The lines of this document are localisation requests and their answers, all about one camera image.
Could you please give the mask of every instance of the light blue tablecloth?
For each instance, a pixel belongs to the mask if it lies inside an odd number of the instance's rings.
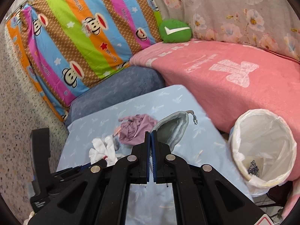
[[[69,126],[70,134],[57,170],[89,163],[89,150],[93,148],[92,140],[112,134],[120,125],[119,118],[147,113],[161,120],[174,112],[186,110],[195,112],[198,124],[194,125],[190,115],[185,134],[180,143],[175,146],[173,153],[195,166],[212,165],[242,193],[252,199],[233,163],[229,146],[192,94],[180,85],[138,96],[74,121]],[[116,153],[129,155],[131,146],[121,145]],[[152,176],[147,185],[131,185],[126,225],[140,224],[177,224],[171,185],[167,187],[165,184],[155,184]]]

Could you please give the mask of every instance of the trash can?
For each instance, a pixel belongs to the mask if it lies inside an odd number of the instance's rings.
[[[253,197],[267,193],[290,175],[297,144],[282,117],[265,109],[249,110],[236,121],[229,142]]]

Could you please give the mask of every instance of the speckled wall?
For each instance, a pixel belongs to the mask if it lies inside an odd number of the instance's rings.
[[[0,193],[16,218],[23,222],[32,211],[27,196],[27,183],[32,181],[30,132],[50,128],[49,164],[53,172],[68,131],[24,72],[4,21],[0,24],[0,41]]]

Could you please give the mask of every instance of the crumpled purple fabric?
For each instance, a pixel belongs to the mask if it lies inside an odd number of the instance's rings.
[[[122,144],[138,145],[145,140],[145,132],[150,132],[157,124],[157,120],[147,114],[138,114],[135,116],[128,116],[120,118],[119,122],[128,120],[121,124],[119,141]]]

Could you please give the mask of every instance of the colorful striped blanket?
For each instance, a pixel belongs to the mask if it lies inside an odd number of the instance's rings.
[[[35,0],[8,22],[21,62],[63,120],[71,102],[160,41],[154,0]]]

